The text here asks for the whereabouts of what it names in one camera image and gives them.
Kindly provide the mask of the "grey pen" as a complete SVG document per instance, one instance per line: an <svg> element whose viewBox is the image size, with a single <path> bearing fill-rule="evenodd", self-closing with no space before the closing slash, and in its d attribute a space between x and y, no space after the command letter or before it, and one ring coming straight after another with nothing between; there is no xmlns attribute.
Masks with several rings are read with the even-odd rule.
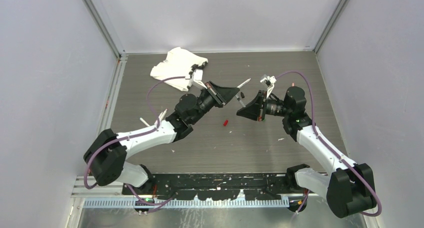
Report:
<svg viewBox="0 0 424 228"><path fill-rule="evenodd" d="M246 106L246 105L243 103L242 99L241 99L238 95L235 95L235 98L237 99L237 101L240 103L240 105L241 105L242 107L245 107L245 106Z"/></svg>

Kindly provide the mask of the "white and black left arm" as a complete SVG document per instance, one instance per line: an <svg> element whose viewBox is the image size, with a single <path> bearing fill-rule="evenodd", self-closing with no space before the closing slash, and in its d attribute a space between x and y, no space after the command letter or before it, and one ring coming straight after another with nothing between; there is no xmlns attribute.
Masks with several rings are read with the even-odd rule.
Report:
<svg viewBox="0 0 424 228"><path fill-rule="evenodd" d="M184 139L213 107L222 108L240 91L238 87L222 87L208 81L200 94L184 94L173 113L156 123L134 131L115 133L101 131L83 156L86 162L84 185L87 189L121 182L133 186L140 194L149 194L154 187L148 170L127 162L128 158L146 149Z"/></svg>

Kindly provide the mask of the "white pen green tip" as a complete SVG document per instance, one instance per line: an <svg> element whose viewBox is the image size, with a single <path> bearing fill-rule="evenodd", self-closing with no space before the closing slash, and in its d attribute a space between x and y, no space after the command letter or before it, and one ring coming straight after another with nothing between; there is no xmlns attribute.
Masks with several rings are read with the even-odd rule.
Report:
<svg viewBox="0 0 424 228"><path fill-rule="evenodd" d="M251 78L249 78L249 79L247 79L247 80L245 80L244 82L242 82L241 84L239 84L238 86L237 86L237 88L242 88L243 86L245 86L247 83L249 83L251 81Z"/></svg>

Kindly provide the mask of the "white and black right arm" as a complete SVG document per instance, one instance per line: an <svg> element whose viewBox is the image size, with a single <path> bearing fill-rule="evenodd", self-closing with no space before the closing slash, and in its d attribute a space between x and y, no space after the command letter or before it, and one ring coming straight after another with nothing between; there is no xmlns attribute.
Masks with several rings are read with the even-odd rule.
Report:
<svg viewBox="0 0 424 228"><path fill-rule="evenodd" d="M236 114L254 121L263 121L267 115L282 117L285 132L324 168L325 175L306 164L288 168L285 185L290 192L298 193L305 188L318 194L338 218L357 213L370 217L380 215L382 204L376 194L371 167L347 157L322 134L314 116L306 112L305 94L294 85L287 89L284 99L260 90Z"/></svg>

